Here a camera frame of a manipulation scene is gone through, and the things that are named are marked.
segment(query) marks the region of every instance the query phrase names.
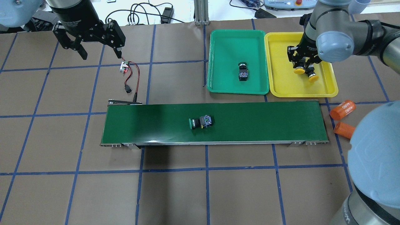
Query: blue tape grid line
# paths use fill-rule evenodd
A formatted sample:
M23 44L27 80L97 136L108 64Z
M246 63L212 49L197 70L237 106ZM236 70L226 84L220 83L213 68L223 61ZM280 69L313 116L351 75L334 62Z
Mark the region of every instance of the blue tape grid line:
M276 157L275 151L275 144L272 144L272 153L274 155L274 165L275 165L275 174L276 174L276 185L278 187L278 196L279 196L279 204L280 204L280 212L282 214L282 224L286 225L286 218L285 218L285 210L283 207L283 199L282 199L282 190L280 188L280 179L279 179L279 166L278 166L278 159Z
M206 155L206 211L207 211L207 225L210 225L210 175L208 163L208 145L205 146Z
M140 155L140 169L138 171L139 173L139 180L138 180L138 194L137 194L137 199L136 199L136 212L135 212L135 225L138 225L139 221L139 208L140 208L140 193L142 191L142 176L143 176L143 162L144 162L144 151L145 147L142 148L142 153Z
M329 104L327 104L327 108L328 108L328 113L330 113ZM330 121L332 123L332 128L335 128L334 120L332 119L332 117L329 117L329 118L330 118ZM349 172L347 170L347 164L346 164L346 161L345 161L344 156L343 156L343 151L342 151L342 146L340 144L339 136L337 134L335 134L335 138L336 138L336 143L338 144L340 158L342 159L342 166L343 166L343 169L344 169L344 173L346 174L347 184L349 186L350 192L353 192L353 186L351 185L350 175L349 175Z
M253 26L253 30L255 30L256 26L254 25L254 19L251 19L251 25Z
M93 83L93 91L92 91L92 97L91 97L91 99L90 99L90 105L89 105L89 111L88 111L88 118L87 118L87 120L86 120L85 131L83 132L82 144L81 144L80 151L79 151L78 162L76 163L76 169L75 169L75 173L74 173L74 181L73 181L73 183L72 183L72 189L71 189L71 194L70 194L70 200L69 200L69 202L68 202L68 208L67 208L67 215L66 215L66 217L65 217L65 225L68 224L68 220L69 220L69 217L70 217L71 206L72 206L72 200L73 200L73 198L74 198L74 192L75 192L75 186L76 186L76 180L77 180L77 178L78 178L78 171L79 171L80 161L81 161L81 159L82 159L82 150L83 150L83 147L85 146L86 134L87 134L87 132L88 132L89 121L90 121L90 115L91 115L91 112L92 112L94 94L95 94L95 92L96 92L97 79L98 79L99 72L100 72L101 61L103 60L104 47L105 47L105 45L103 45L103 48L102 48L102 51L101 51L99 64L98 64L98 66L97 66L96 77L95 77L94 83Z
M0 68L0 73L3 71L4 66L6 65L8 56L10 55L11 49L12 49L12 47L14 46L15 40L17 39L17 35L18 35L18 33L15 33L14 39L12 40L12 43L11 43L11 45L10 45L10 49L8 50L7 55L6 55L6 58L4 59L3 65L2 65L1 68Z
M151 84L151 71L153 67L153 56L154 56L154 42L156 40L156 28L157 25L154 25L153 28L153 37L151 41L151 52L150 52L150 63L149 63L149 78L147 81L147 96L146 96L146 104L149 104L149 95L150 95L150 84ZM136 199L136 211L135 211L135 225L138 225L139 221L139 208L140 208L140 193L142 190L142 176L143 176L143 163L144 163L144 150L142 148L142 153L140 156L140 170L139 170L139 179L138 179L138 194Z
M46 85L46 81L47 81L47 78L48 78L49 73L50 73L50 68L51 68L51 65L53 64L54 56L56 55L56 52L57 52L57 48L58 48L58 42L57 42L57 44L56 44L56 47L54 48L53 56L52 56L52 58L51 58L50 65L49 65L49 67L48 67L48 69L47 69L46 77L44 78L43 85L42 85L42 89L40 90L40 94L39 94L39 97L38 97L38 101L36 102L35 110L34 110L34 112L33 112L33 117L32 117L32 119L30 120L29 128L28 128L28 131L26 132L26 136L25 136L25 139L24 139L24 143L23 143L23 145L22 145L21 152L20 152L20 155L19 155L19 157L18 157L18 161L17 161L17 164L16 164L15 169L14 169L14 173L13 173L12 178L11 178L10 186L8 187L8 190L7 190L7 195L6 195L6 198L5 198L4 203L3 203L3 207L2 207L1 212L0 212L0 221L2 220L2 217L3 217L3 214L4 214L4 210L5 210L5 208L6 208L7 201L8 201L8 198L9 198L9 196L10 196L11 188L12 188L12 185L13 185L13 183L14 183L14 179L15 179L15 176L16 176L16 174L17 174L18 167L19 167L20 162L21 162L21 159L22 159L22 155L23 155L24 150L25 150L26 142L28 141L29 133L30 133L30 130L31 130L31 128L32 128L33 120L34 120L34 118L35 118L34 116L35 116L35 114L36 114L36 112L37 112L37 110L38 110L39 103L40 103L40 100L41 100L41 98L42 98L44 86Z
M207 59L203 60L184 60L184 61L166 61L166 62L152 62L152 64L177 64L177 63L194 63L194 62L208 62ZM100 65L100 67L110 67L110 66L120 66L121 64L106 64ZM137 65L150 65L150 62L140 62ZM52 70L61 70L61 69L79 69L79 68L94 68L98 67L98 65L89 65L89 66L63 66L63 67L52 67ZM2 72L19 72L19 71L33 71L33 70L47 70L48 68L30 68L30 69L12 69L12 70L2 70Z
M146 104L149 104L151 71L152 71L152 67L153 67L153 55L154 55L154 41L156 39L156 27L157 27L157 25L154 25L154 28L153 28L153 39L151 41L151 53L150 53L150 63L149 63L149 78L147 80Z
M256 25L254 24L254 19L251 19L251 24L253 26L253 30L255 30ZM264 102L268 102L267 94L264 94Z
M315 165L281 165L279 169L304 169L304 168L330 168L342 167L343 164L315 164ZM276 169L275 166L244 166L244 167L194 167L177 169L131 169L131 170L100 170L100 171L78 171L78 174L111 174L111 173L173 173L188 171L220 171L220 170L257 170ZM0 173L0 176L12 176L14 173ZM65 175L75 174L75 171L51 171L51 172L17 172L16 176L27 175Z
M104 115L104 114L107 114L107 112L78 112L78 113L36 114L36 115L11 115L11 116L0 116L0 118L68 117L68 116L87 116L87 115Z
M367 56L367 57L368 57L368 61L369 61L370 64L371 64L372 70L373 70L374 73L375 73L376 79L377 79L378 82L379 82L380 88L382 89L383 94L385 95L386 101L389 102L390 100L389 100L388 94L386 93L386 90L385 90L385 88L383 87L382 81L380 80L379 75L378 75L378 72L376 71L375 66L374 66L374 64L372 63L371 57L370 57L370 56Z
M206 26L203 25L203 73L204 73L204 86L207 85L207 47L206 47Z

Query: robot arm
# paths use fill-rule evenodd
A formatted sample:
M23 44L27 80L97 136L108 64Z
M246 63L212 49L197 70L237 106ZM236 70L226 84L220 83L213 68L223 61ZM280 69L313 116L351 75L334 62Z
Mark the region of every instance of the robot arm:
M55 24L53 33L65 49L72 48L82 59L88 53L80 44L83 42L100 42L114 49L117 58L121 58L121 48L125 45L125 36L115 20L103 24L90 0L47 0L50 8L61 23ZM72 41L66 33L75 37Z
M36 12L43 0L0 0L0 24L18 27L26 24ZM125 45L125 36L115 20L104 24L93 8L90 0L46 0L61 23L56 23L53 33L61 46L77 51L82 59L88 53L81 42L100 42L114 49L121 58L121 48Z
M400 27L379 20L351 22L350 2L319 0L311 16L302 17L303 37L299 45L288 47L295 73L306 73L313 81L313 63L343 61L355 54L377 56L400 74Z

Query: green tray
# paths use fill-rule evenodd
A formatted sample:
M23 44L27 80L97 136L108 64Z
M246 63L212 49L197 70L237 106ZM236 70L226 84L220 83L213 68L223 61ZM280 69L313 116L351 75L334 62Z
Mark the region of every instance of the green tray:
M210 115L214 125L190 129ZM110 105L101 146L327 143L317 101Z
M266 94L269 81L265 32L262 30L214 30L211 32L207 88L210 92ZM239 81L238 63L246 62L247 81Z

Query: conveyor belt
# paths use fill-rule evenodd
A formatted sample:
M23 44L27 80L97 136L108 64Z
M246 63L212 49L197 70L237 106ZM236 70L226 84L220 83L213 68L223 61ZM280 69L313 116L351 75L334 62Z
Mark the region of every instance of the conveyor belt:
M191 130L189 118L214 125ZM327 143L317 101L109 105L101 146Z

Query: black electrical cable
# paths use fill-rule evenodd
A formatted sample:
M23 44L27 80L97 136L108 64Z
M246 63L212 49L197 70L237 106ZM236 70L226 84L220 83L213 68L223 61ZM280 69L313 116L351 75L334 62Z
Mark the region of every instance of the black electrical cable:
M138 17L138 21L137 21L137 23L135 23L135 25L138 25L139 24L139 21L140 21L140 19L139 19L139 16L136 14L136 13L133 13L133 12L131 12L129 15L128 15L128 24L129 23L132 23L132 25L133 25L133 22L132 21L129 21L129 18L130 18L130 15L132 15L133 14L133 21L135 21L135 16L137 16Z
M137 8L138 6L140 6L140 7L144 10L144 12L147 13L147 12L146 12L146 9L141 5L141 3L140 3L140 4L133 4L133 5L130 7L130 10L132 10L132 7L133 7L134 5L136 5L136 7L135 7L135 9L133 10L133 11L134 11L133 13L135 13L135 10L136 10L136 8ZM135 22L135 16L133 16L133 20L132 20L132 16L131 16L131 15L132 15L132 13L129 14L130 22L133 24L133 23ZM146 15L146 18L147 18L147 24L150 24L148 15Z
M144 13L144 12L136 12L136 13L149 14L149 15L153 15L153 16L158 16L157 14L152 14L152 13ZM162 17L163 17L163 18L165 17L165 18L168 18L168 19L171 19L171 20L176 20L176 21L178 21L178 22L184 23L184 22L181 21L181 20L178 20L178 19L175 19L175 18L172 18L172 17L169 17L169 16L162 16Z
M113 14L113 13L115 13L115 12L120 12L120 11L133 12L133 11L131 11L131 10L129 10L129 9L119 9L119 10L115 10L115 11L110 12L110 13L107 15L107 17L106 17L106 19L105 19L104 21L107 21L108 17L109 17L111 14ZM147 14L147 15L153 15L153 16L159 16L159 15L157 15L157 14L145 13L145 12L135 12L135 13ZM172 17L169 17L169 16L162 16L162 17L165 17L165 18L168 18L168 19L171 19L171 20L176 20L176 21L178 21L178 22L184 23L184 22L181 21L181 20L178 20L178 19L175 19L175 18L172 18Z
M241 7L241 6L234 6L234 5L232 5L232 0L230 0L230 2L229 2L229 5L230 5L230 6L233 6L233 7L236 7L236 8L246 8L246 9L251 9L251 10L257 11L255 8Z
M159 4L159 5L155 5L155 6L161 6L161 5L164 5L164 4L170 4L170 5L171 5L171 8L174 7L174 5L172 5L172 4L169 3L169 2L164 2L164 3L161 3L161 4Z
M142 4L147 4L147 5L150 5L150 6L154 7L154 8L156 8L156 10L158 11L158 14L160 15L160 20L162 20L161 12L158 10L158 8L155 7L154 5L150 4L150 3L147 3L147 2L142 2L142 3L136 4L136 6L135 6L134 9L133 9L133 6L134 6L135 4L133 4L133 5L130 7L130 10L133 9L133 12L136 12L136 8L137 8L138 6L141 6L142 8L144 8L144 7L142 6Z

